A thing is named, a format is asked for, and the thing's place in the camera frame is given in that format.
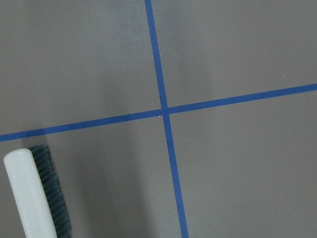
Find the beige brush black bristles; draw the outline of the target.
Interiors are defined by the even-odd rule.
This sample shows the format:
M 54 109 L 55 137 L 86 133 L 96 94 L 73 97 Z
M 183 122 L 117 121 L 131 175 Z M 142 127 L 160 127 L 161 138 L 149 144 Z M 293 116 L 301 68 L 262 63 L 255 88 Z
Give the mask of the beige brush black bristles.
M 71 237 L 69 214 L 48 146 L 11 151 L 3 162 L 25 236 Z

